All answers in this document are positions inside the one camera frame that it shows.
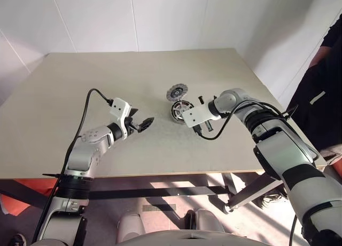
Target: metal gear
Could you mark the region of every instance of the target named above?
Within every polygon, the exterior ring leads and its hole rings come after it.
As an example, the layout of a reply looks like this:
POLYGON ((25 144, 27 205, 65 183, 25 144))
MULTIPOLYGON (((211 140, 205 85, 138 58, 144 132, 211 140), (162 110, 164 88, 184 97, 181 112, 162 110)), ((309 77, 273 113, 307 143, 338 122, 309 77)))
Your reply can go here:
POLYGON ((171 102, 176 102, 181 100, 183 96, 188 92, 188 86, 183 83, 173 85, 171 89, 166 92, 167 100, 171 102))
POLYGON ((193 104, 185 101, 179 100, 172 105, 171 116, 175 122, 184 123, 183 112, 193 108, 193 104))

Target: circular metal part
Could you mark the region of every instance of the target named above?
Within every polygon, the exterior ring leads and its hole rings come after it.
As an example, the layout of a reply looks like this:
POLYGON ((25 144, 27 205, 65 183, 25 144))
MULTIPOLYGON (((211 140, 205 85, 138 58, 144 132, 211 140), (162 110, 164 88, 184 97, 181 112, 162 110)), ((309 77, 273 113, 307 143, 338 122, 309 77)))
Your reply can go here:
POLYGON ((181 98, 186 95, 187 91, 188 91, 188 86, 186 86, 185 84, 183 83, 176 84, 176 85, 173 85, 171 89, 169 89, 166 92, 166 98, 167 100, 171 102, 175 102, 175 101, 181 100, 181 98))
POLYGON ((177 101, 172 105, 171 116, 176 122, 184 123, 182 114, 184 111, 187 111, 191 108, 193 108, 192 103, 185 100, 177 101))

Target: floor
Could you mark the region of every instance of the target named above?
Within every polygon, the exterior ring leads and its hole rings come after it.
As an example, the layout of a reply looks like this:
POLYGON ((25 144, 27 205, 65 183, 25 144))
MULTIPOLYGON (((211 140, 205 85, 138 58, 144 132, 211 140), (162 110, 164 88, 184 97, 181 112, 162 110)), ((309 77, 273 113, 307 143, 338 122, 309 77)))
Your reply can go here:
MULTIPOLYGON (((238 190, 250 183, 256 173, 233 174, 238 190)), ((95 180, 93 190, 163 188, 190 186, 223 185, 221 174, 196 174, 181 176, 154 176, 107 178, 95 180)), ((88 218, 87 236, 84 245, 114 245, 116 225, 127 212, 138 212, 143 220, 146 232, 166 229, 182 229, 183 217, 189 209, 204 208, 213 212, 228 233, 246 236, 250 239, 270 245, 286 246, 294 212, 288 200, 280 200, 260 209, 254 203, 248 203, 233 212, 225 214, 222 204, 227 202, 227 195, 219 196, 172 196, 117 200, 91 201, 85 216, 88 218), (159 210, 155 204, 169 204, 174 210, 159 210)), ((9 237, 16 232, 23 233, 27 240, 32 239, 40 209, 30 207, 17 217, 0 213, 0 243, 6 245, 9 237)), ((307 246, 297 224, 294 246, 307 246)))

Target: table leg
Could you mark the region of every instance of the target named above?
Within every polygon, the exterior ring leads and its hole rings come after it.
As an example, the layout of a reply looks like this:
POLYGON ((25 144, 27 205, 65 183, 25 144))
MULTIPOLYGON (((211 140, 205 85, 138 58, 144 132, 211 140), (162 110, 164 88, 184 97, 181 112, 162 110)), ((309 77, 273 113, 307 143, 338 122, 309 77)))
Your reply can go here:
POLYGON ((254 182, 242 189, 239 193, 233 195, 232 197, 229 197, 228 203, 226 204, 226 211, 231 211, 233 209, 241 207, 242 205, 253 201, 257 197, 276 188, 282 183, 283 182, 281 180, 276 180, 264 173, 256 178, 254 182))
POLYGON ((0 193, 43 209, 47 197, 13 179, 0 179, 0 193))

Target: white wall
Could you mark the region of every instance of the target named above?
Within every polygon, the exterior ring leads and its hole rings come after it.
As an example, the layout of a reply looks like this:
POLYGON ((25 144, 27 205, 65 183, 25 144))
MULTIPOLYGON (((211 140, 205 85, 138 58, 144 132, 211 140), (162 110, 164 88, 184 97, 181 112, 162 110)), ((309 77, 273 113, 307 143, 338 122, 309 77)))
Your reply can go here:
POLYGON ((0 104, 50 52, 235 47, 286 106, 342 0, 0 0, 0 104))

